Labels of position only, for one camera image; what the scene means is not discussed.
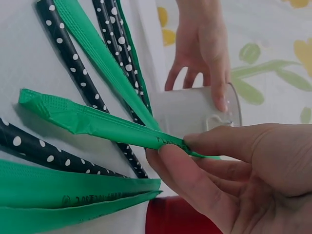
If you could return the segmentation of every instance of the green leaf pattern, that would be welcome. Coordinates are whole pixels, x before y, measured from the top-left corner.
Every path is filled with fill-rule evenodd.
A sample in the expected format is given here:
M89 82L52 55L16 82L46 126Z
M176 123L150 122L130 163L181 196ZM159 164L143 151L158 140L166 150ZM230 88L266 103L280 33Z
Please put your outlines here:
M254 65L260 55L261 49L257 44L247 43L239 52L239 59L247 63L247 65L236 67L231 70L232 83L237 93L247 103L251 105L261 105L264 103L265 98L261 91L257 90L243 79L268 72L275 72L283 81L301 91L312 92L312 85L308 80L295 72L284 69L291 65L302 66L301 63L276 59ZM305 107L301 112L300 119L301 123L310 123L312 120L311 108Z
M300 115L300 120L302 124L308 124L311 122L311 108L309 107L303 108Z

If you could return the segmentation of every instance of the red fabric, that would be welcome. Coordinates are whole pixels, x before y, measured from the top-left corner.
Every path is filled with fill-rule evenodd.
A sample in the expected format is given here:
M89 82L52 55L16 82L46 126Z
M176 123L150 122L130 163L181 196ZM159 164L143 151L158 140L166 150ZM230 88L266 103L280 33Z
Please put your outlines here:
M145 233L222 234L211 220L178 196L156 198L149 202Z

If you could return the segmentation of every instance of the yellow flower pattern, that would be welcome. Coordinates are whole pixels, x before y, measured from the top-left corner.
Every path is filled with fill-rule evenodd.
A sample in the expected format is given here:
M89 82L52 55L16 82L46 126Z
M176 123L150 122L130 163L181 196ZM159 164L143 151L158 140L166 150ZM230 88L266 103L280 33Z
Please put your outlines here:
M282 0L282 1L289 1L293 8L302 8L309 5L312 0Z
M158 7L158 17L160 21L160 25L162 27L162 39L164 46L172 45L176 42L176 33L166 29L166 25L168 24L168 13L164 7Z
M309 76L312 78L312 38L307 41L296 40L293 44L294 53L302 62Z

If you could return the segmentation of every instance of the floral tablecloth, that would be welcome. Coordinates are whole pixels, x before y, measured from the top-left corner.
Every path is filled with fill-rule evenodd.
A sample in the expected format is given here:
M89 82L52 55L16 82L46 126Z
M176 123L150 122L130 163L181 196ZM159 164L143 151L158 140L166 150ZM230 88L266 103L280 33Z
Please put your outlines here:
M169 71L178 9L175 1L156 2ZM311 123L312 0L223 0L222 5L243 124ZM182 87L185 72L175 89ZM202 85L201 79L195 86ZM165 80L159 81L161 87Z

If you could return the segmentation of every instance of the black polka dot straw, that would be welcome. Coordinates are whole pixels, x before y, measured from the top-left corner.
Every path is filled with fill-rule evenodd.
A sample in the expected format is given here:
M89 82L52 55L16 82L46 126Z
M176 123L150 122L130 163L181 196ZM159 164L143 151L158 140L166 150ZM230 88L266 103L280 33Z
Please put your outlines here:
M41 0L37 2L39 16L47 28L53 44L59 50L61 58L66 64L74 83L78 87L80 94L87 105L100 111L110 113L85 69L85 66L79 58L67 30L63 27L63 22L57 9L53 7L53 10L51 10L53 3L53 0ZM134 116L134 119L137 123L140 123L141 121L136 115ZM148 178L145 170L142 168L130 146L123 143L115 144L121 150L123 156L128 160L129 165L135 172L136 176L138 178Z
M3 118L0 118L0 145L16 152L20 158L51 169L125 177L38 139Z
M129 44L128 35L125 34L123 19L116 0L92 0L97 14L97 19L106 44L116 61L131 82L136 93L150 110L147 94L138 77L138 69L133 62L133 54Z

